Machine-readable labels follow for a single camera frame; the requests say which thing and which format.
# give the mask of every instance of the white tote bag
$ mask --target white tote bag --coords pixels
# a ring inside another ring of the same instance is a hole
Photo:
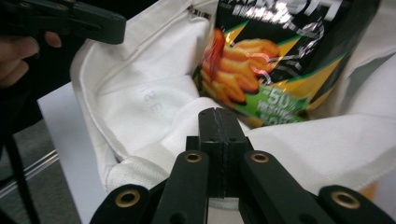
[[[198,135],[198,113],[219,107],[191,79],[211,22],[188,10],[214,15],[217,3],[160,0],[128,21],[123,44],[89,40],[78,52],[72,82],[107,191],[164,180],[186,137]],[[382,1],[317,119],[254,130],[241,124],[256,150],[276,156],[315,194],[332,184],[360,190],[396,166],[395,10],[394,1]],[[353,73],[382,57],[370,76]]]

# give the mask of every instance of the finger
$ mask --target finger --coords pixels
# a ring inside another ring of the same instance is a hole
[[[0,80],[9,76],[20,63],[21,59],[0,63]]]
[[[23,75],[29,70],[29,65],[24,61],[18,61],[17,66],[11,71],[8,76],[0,79],[0,89],[14,85]]]
[[[0,62],[27,58],[38,50],[32,37],[0,36]]]
[[[60,48],[62,46],[62,40],[56,33],[46,32],[44,38],[47,44],[53,46],[54,48]]]

